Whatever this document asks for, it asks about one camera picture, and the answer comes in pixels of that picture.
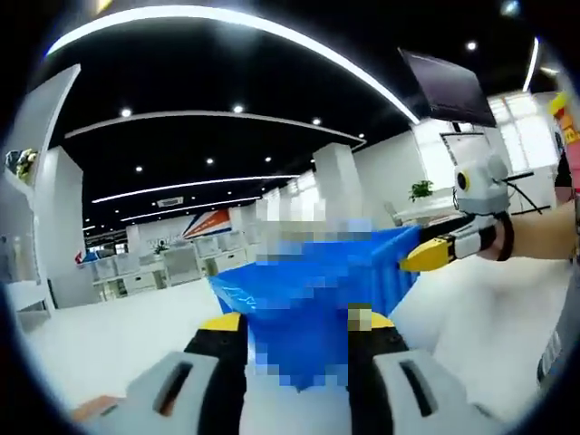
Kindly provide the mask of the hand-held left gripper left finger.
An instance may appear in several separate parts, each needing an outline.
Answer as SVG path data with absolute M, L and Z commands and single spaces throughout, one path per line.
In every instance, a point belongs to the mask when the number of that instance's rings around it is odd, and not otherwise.
M 103 434 L 238 434 L 247 391 L 247 320 L 223 314 L 199 327 L 101 412 Z

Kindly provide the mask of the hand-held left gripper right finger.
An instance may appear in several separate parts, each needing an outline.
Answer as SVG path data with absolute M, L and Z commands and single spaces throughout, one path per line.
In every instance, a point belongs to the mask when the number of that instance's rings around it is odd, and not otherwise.
M 461 382 L 411 350 L 381 314 L 349 321 L 348 392 L 353 434 L 492 434 L 494 417 Z

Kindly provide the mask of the person's left hand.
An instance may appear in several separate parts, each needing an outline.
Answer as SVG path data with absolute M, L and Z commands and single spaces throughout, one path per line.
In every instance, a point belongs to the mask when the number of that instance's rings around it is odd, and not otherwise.
M 94 416 L 100 415 L 104 411 L 118 405 L 124 400 L 124 397 L 101 395 L 82 403 L 77 408 L 70 411 L 70 417 L 73 421 L 78 423 L 86 422 Z

